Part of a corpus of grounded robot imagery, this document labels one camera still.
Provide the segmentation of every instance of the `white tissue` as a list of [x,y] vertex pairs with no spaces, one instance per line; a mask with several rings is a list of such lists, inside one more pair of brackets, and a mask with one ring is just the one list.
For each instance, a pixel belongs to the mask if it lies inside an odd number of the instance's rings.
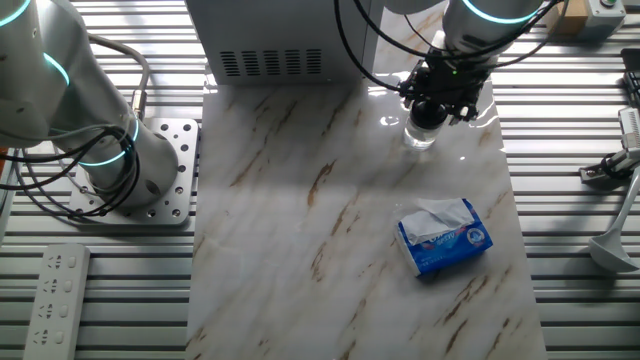
[[462,199],[417,199],[415,203],[424,211],[407,215],[400,221],[411,245],[432,240],[474,222]]

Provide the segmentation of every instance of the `black cable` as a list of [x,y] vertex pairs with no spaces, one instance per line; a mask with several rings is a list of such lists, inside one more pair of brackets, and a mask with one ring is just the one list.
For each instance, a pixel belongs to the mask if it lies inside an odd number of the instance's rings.
[[32,189],[36,189],[38,187],[41,186],[45,186],[48,184],[51,184],[52,182],[62,178],[63,176],[65,176],[66,174],[68,174],[71,169],[73,169],[74,166],[76,166],[80,160],[82,159],[82,157],[84,157],[90,150],[91,148],[98,143],[98,141],[100,141],[100,139],[102,139],[105,136],[108,136],[109,131],[105,130],[104,132],[102,132],[100,135],[96,136],[95,138],[93,138],[93,140],[89,141],[89,143],[85,144],[84,146],[82,146],[80,149],[82,150],[80,152],[80,154],[73,160],[73,162],[67,166],[66,168],[64,168],[61,172],[59,172],[58,174],[48,178],[47,180],[44,180],[42,182],[38,182],[38,183],[34,183],[34,184],[30,184],[30,185],[26,185],[26,186],[16,186],[16,185],[6,185],[6,184],[0,184],[0,189],[2,190],[32,190]]
[[[344,33],[344,28],[342,26],[342,16],[340,15],[340,0],[333,0],[333,8],[334,8],[334,14],[335,14],[335,18],[336,18],[336,24],[338,25],[338,33],[340,34],[340,40],[342,40],[342,45],[344,46],[345,50],[347,51],[347,55],[349,55],[349,58],[351,59],[351,61],[353,62],[353,64],[358,68],[358,70],[360,70],[360,72],[369,80],[371,80],[372,82],[374,82],[377,85],[380,85],[388,90],[391,91],[397,91],[397,92],[404,92],[408,95],[413,94],[413,91],[405,91],[403,89],[400,89],[399,87],[393,86],[393,85],[389,85],[387,83],[385,83],[384,81],[376,78],[375,76],[373,76],[373,74],[371,74],[369,71],[367,71],[367,69],[364,68],[364,66],[362,66],[362,64],[360,64],[360,61],[358,60],[358,58],[356,57],[356,55],[353,53],[353,50],[351,50],[351,46],[349,46],[349,42],[347,40],[347,36]],[[433,91],[429,91],[429,92],[421,92],[420,95],[430,95],[430,94],[438,94],[438,93],[443,93],[443,92],[450,92],[450,91],[460,91],[460,90],[465,90],[467,89],[469,86],[475,86],[475,85],[481,85],[481,84],[471,84],[471,85],[466,85],[466,86],[456,86],[456,87],[452,87],[452,88],[445,88],[445,89],[437,89],[437,90],[433,90]]]
[[82,152],[84,149],[86,149],[87,147],[91,147],[93,145],[95,145],[95,142],[97,142],[98,140],[102,139],[105,136],[108,135],[113,135],[113,134],[117,134],[116,131],[114,131],[113,129],[105,129],[103,130],[99,135],[97,135],[96,137],[94,137],[93,139],[89,140],[88,142],[86,142],[85,144],[73,149],[73,150],[69,150],[66,153],[60,154],[60,155],[54,155],[54,156],[38,156],[38,157],[19,157],[19,156],[11,156],[11,155],[0,155],[0,159],[5,160],[5,161],[17,161],[17,162],[29,162],[32,164],[37,164],[37,163],[47,163],[47,162],[51,162],[51,161],[58,161],[58,160],[62,160],[62,159],[67,159],[72,157],[73,155],[76,155],[80,152]]
[[409,17],[405,14],[404,15],[404,19],[407,21],[407,25],[409,25],[409,28],[411,28],[411,31],[413,31],[414,34],[418,35],[418,37],[427,45],[429,45],[429,47],[439,50],[439,51],[446,51],[449,52],[449,50],[445,50],[445,49],[440,49],[437,46],[434,46],[432,43],[430,43],[427,39],[424,38],[424,36],[422,36],[422,34],[420,34],[420,32],[418,30],[416,30],[415,27],[413,27],[413,24],[411,23],[411,20],[409,20]]
[[358,60],[356,55],[353,53],[353,50],[351,50],[351,46],[349,46],[347,36],[344,34],[344,28],[342,27],[342,16],[340,15],[340,0],[333,0],[333,10],[336,18],[336,24],[338,25],[338,33],[340,34],[340,39],[342,40],[342,45],[344,46],[344,49],[347,51],[347,55],[349,55],[349,58],[351,59],[353,64],[358,68],[358,70],[360,70],[362,75],[364,75],[367,79],[371,80],[375,84],[380,85],[386,89],[389,89],[391,91],[398,91],[398,92],[402,91],[402,89],[400,89],[397,86],[389,85],[384,81],[379,80],[378,78],[373,76],[369,71],[367,71],[367,69],[365,69],[364,66],[362,66],[362,64],[360,64],[360,61]]
[[412,48],[409,48],[401,43],[399,43],[398,41],[392,39],[391,37],[389,37],[389,35],[387,35],[386,33],[384,33],[374,22],[373,20],[371,20],[371,18],[369,17],[369,14],[367,14],[367,11],[364,9],[364,7],[362,6],[362,3],[360,2],[360,0],[353,0],[354,4],[356,5],[356,8],[358,9],[358,11],[360,12],[360,15],[362,16],[362,18],[367,22],[367,24],[369,25],[369,27],[371,27],[371,29],[373,29],[373,31],[376,32],[376,34],[378,34],[380,37],[382,37],[383,39],[385,39],[387,42],[389,42],[391,45],[404,50],[405,52],[408,52],[412,55],[416,55],[416,56],[420,56],[423,57],[425,59],[429,59],[429,58],[439,58],[442,60],[464,60],[464,59],[471,59],[477,56],[481,56],[481,55],[486,55],[492,51],[498,50],[503,46],[508,45],[509,43],[511,43],[512,41],[514,41],[515,39],[517,39],[520,35],[524,34],[525,32],[529,31],[533,25],[535,25],[536,22],[538,22],[540,19],[542,19],[542,17],[558,2],[556,0],[551,1],[547,6],[545,6],[542,9],[538,9],[538,11],[536,12],[536,16],[534,16],[532,19],[530,19],[530,21],[523,26],[520,30],[518,30],[516,33],[514,33],[512,36],[506,37],[505,39],[499,41],[498,43],[484,49],[484,50],[480,50],[474,53],[468,53],[468,54],[460,54],[460,55],[453,55],[453,56],[443,56],[443,55],[435,55],[435,54],[427,54],[427,53],[423,53],[420,51],[416,51]]
[[560,17],[558,18],[558,21],[556,21],[555,25],[553,25],[553,28],[551,28],[551,30],[549,31],[549,33],[547,34],[547,36],[544,38],[544,40],[542,40],[542,42],[540,44],[538,44],[538,46],[536,46],[533,50],[531,50],[530,52],[517,57],[513,60],[510,61],[505,61],[502,63],[498,63],[495,65],[491,65],[488,67],[481,67],[480,69],[482,70],[493,70],[493,69],[497,69],[497,68],[501,68],[504,66],[509,66],[509,65],[513,65],[515,63],[518,63],[526,58],[529,58],[531,56],[533,56],[535,53],[537,53],[538,51],[540,51],[540,49],[542,49],[545,45],[547,45],[547,43],[551,40],[551,38],[555,35],[556,31],[558,30],[558,28],[560,27],[560,23],[562,23],[562,21],[565,18],[565,15],[567,14],[567,9],[569,8],[569,0],[564,0],[564,6],[562,8],[562,13],[560,14]]
[[[16,173],[18,176],[18,181],[20,182],[20,185],[23,187],[23,191],[24,193],[31,199],[31,201],[33,201],[36,206],[38,206],[40,209],[42,209],[43,211],[46,211],[47,213],[54,215],[54,216],[67,216],[69,218],[86,218],[86,217],[90,217],[90,216],[104,216],[107,213],[115,210],[118,206],[120,206],[133,192],[133,190],[135,189],[137,183],[138,183],[138,179],[140,177],[140,159],[137,156],[136,152],[135,152],[135,148],[133,145],[133,141],[131,140],[130,137],[128,137],[127,135],[127,144],[124,144],[122,146],[123,150],[124,149],[129,149],[129,157],[135,157],[135,160],[133,159],[128,159],[127,164],[125,164],[125,166],[123,167],[123,172],[125,174],[130,173],[129,172],[129,166],[135,166],[136,167],[136,173],[135,173],[135,177],[133,182],[131,183],[131,185],[129,186],[128,190],[126,190],[126,194],[124,194],[124,196],[122,196],[120,198],[119,201],[117,201],[113,206],[111,206],[110,208],[107,208],[108,206],[110,206],[111,204],[114,203],[114,201],[116,201],[116,199],[118,199],[125,191],[125,188],[127,187],[127,184],[129,183],[129,181],[125,181],[121,184],[121,186],[118,187],[118,189],[116,189],[115,194],[110,197],[107,201],[105,201],[102,205],[100,205],[99,207],[89,211],[89,212],[78,212],[76,210],[70,209],[68,207],[66,207],[65,205],[63,205],[62,203],[58,202],[57,200],[55,200],[52,196],[50,196],[49,194],[47,194],[47,192],[41,187],[38,186],[38,190],[40,191],[40,193],[42,193],[42,195],[44,195],[49,201],[51,201],[52,204],[56,205],[57,207],[59,207],[60,209],[65,210],[65,212],[61,212],[61,211],[55,211],[52,210],[48,207],[46,207],[44,204],[40,203],[27,189],[27,185],[25,185],[24,183],[24,179],[22,178],[22,175],[19,172],[19,168],[17,169]],[[37,182],[36,180],[36,175],[34,174],[33,168],[31,167],[31,164],[27,163],[26,164],[27,170],[29,172],[29,176],[33,179],[34,182]]]
[[147,59],[145,59],[142,54],[120,42],[109,40],[103,38],[102,36],[94,34],[89,34],[89,41],[133,57],[138,62],[138,64],[142,66],[142,79],[140,79],[140,84],[138,85],[137,90],[145,91],[147,89],[147,83],[149,82],[149,77],[151,76],[151,69],[149,68]]

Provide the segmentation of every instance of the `aluminum slat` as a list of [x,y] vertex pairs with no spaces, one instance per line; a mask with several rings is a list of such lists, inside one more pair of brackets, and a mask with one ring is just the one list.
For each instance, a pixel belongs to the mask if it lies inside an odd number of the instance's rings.
[[[24,345],[28,326],[0,326],[0,346]],[[79,349],[83,347],[158,347],[184,349],[186,327],[120,327],[81,326],[78,331]]]
[[[32,303],[0,303],[0,324],[6,322],[29,323]],[[186,325],[189,304],[100,304],[82,306],[81,323],[183,323]]]
[[[147,116],[202,119],[206,59],[182,1],[74,1],[74,5],[90,32],[123,41],[148,57],[152,77]],[[638,342],[633,342],[639,338],[640,274],[606,273],[585,252],[590,236],[603,232],[615,216],[625,189],[597,191],[583,186],[577,177],[580,166],[594,164],[602,155],[621,148],[617,112],[625,106],[625,98],[617,83],[623,71],[619,53],[625,47],[640,48],[639,25],[640,15],[629,14],[625,26],[601,46],[552,43],[492,75],[504,150],[552,360],[640,358]],[[542,28],[534,28],[501,61],[528,52],[544,36]],[[130,100],[140,67],[117,52],[97,45],[92,49]],[[55,169],[43,165],[36,172],[46,175]],[[68,202],[68,182],[47,189],[54,191],[57,200]],[[3,316],[9,316],[3,311],[7,304],[17,304],[11,306],[18,306],[17,313],[22,311],[24,317],[35,293],[37,256],[49,243],[90,246],[92,263],[97,265],[91,268],[85,306],[107,309],[89,313],[97,319],[122,312],[152,324],[168,316],[162,309],[186,306],[195,219],[168,232],[128,235],[83,229],[79,233],[43,216],[24,195],[15,196],[12,210],[6,247],[0,249],[0,324]],[[640,261],[640,228],[635,225],[639,216],[640,199],[636,199],[622,240]],[[154,311],[135,313],[134,309],[144,306]],[[183,313],[175,315],[167,322],[180,321]],[[121,325],[133,321],[118,315],[112,320]],[[26,327],[0,325],[0,358],[21,358],[25,331]],[[144,338],[134,339],[141,332]],[[184,358],[180,351],[185,344],[183,326],[83,326],[81,339],[76,359]]]

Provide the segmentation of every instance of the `power strip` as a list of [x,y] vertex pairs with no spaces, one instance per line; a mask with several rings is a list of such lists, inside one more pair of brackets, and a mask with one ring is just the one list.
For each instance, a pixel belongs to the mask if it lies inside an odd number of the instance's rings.
[[79,244],[45,250],[24,360],[74,359],[90,256]]

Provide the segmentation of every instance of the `metal mounting plate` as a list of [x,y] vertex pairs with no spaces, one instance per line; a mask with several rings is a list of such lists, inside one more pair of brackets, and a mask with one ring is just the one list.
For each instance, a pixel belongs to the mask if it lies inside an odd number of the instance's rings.
[[[184,171],[178,171],[170,190],[158,201],[147,206],[116,210],[102,217],[94,217],[92,222],[86,223],[87,225],[179,226],[189,219],[198,145],[198,123],[192,119],[152,118],[145,119],[145,124],[151,131],[169,140],[178,155],[178,165]],[[88,176],[80,167],[77,168],[76,181],[91,189]],[[76,187],[72,190],[72,209],[90,210],[103,203],[98,196],[82,193]]]

